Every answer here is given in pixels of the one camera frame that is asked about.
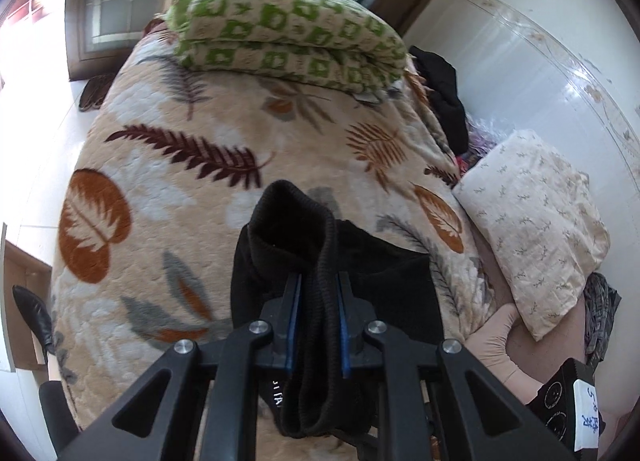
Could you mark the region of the white floral pillow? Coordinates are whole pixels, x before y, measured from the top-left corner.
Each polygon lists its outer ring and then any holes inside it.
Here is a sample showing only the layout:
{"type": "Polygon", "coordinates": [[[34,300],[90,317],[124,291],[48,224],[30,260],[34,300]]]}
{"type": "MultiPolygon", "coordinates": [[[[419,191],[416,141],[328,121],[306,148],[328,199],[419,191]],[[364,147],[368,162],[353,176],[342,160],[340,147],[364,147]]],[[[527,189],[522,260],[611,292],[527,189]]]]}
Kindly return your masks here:
{"type": "Polygon", "coordinates": [[[574,308],[611,247],[588,176],[534,131],[516,131],[462,176],[454,196],[540,341],[574,308]]]}

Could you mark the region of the black clothes pile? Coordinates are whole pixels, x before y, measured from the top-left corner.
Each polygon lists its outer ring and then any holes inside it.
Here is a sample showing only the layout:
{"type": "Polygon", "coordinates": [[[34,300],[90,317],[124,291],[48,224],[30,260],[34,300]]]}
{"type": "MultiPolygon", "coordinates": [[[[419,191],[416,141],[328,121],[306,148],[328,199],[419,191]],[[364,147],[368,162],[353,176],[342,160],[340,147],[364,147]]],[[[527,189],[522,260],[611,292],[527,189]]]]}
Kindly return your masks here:
{"type": "Polygon", "coordinates": [[[454,155],[461,156],[469,150],[469,131],[466,113],[458,96],[457,71],[445,58],[432,52],[409,48],[420,76],[428,88],[427,98],[438,117],[440,126],[454,155]]]}

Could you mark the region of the black pants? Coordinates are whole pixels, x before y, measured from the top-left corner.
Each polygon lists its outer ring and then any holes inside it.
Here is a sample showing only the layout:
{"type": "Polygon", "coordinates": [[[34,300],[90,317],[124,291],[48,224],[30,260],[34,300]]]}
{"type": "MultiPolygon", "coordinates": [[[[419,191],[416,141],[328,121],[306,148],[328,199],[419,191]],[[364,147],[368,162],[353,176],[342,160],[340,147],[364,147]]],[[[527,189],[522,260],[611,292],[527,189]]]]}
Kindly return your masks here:
{"type": "Polygon", "coordinates": [[[283,398],[262,390],[280,433],[326,435],[339,429],[359,436],[375,416],[372,385],[342,374],[338,275],[348,273],[352,294],[381,320],[412,340],[437,344],[444,327],[430,259],[378,239],[307,197],[288,181],[262,194],[236,244],[231,314],[236,328],[256,320],[288,279],[302,279],[296,316],[293,372],[280,380],[283,398]]]}

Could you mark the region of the black shoe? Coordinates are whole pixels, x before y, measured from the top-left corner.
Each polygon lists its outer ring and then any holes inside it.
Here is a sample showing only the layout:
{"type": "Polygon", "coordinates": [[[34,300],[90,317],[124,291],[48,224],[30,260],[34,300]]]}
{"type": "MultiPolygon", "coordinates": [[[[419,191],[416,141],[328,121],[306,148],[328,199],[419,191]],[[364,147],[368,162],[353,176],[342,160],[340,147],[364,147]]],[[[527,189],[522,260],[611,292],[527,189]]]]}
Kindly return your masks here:
{"type": "Polygon", "coordinates": [[[54,355],[53,325],[46,304],[37,294],[21,285],[14,285],[12,294],[18,311],[38,340],[43,353],[54,355]]]}

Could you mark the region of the green checkered folded quilt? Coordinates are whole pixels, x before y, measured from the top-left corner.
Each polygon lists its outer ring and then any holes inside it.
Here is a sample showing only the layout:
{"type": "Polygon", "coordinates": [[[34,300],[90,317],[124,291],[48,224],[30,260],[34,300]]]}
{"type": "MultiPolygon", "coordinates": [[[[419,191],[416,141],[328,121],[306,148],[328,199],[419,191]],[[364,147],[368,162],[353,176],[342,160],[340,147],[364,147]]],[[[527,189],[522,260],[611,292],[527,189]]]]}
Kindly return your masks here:
{"type": "Polygon", "coordinates": [[[194,71],[359,94],[385,90],[406,65],[398,33],[353,0],[177,0],[165,20],[178,62],[194,71]]]}

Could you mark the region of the leaf-patterned beige blanket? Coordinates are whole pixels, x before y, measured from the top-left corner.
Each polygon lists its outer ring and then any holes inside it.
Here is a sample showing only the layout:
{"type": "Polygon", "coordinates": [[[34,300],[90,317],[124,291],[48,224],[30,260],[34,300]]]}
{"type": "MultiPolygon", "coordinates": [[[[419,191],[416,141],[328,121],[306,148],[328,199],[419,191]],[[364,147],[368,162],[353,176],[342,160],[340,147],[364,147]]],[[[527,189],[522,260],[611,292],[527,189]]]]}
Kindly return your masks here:
{"type": "Polygon", "coordinates": [[[87,427],[180,339],[231,329],[233,254],[265,188],[294,183],[372,235],[426,253],[447,337],[494,311],[459,171],[410,62],[389,91],[307,84],[317,47],[262,48],[250,73],[226,52],[195,72],[171,31],[146,36],[107,94],[70,177],[52,273],[67,406],[87,427]]]}

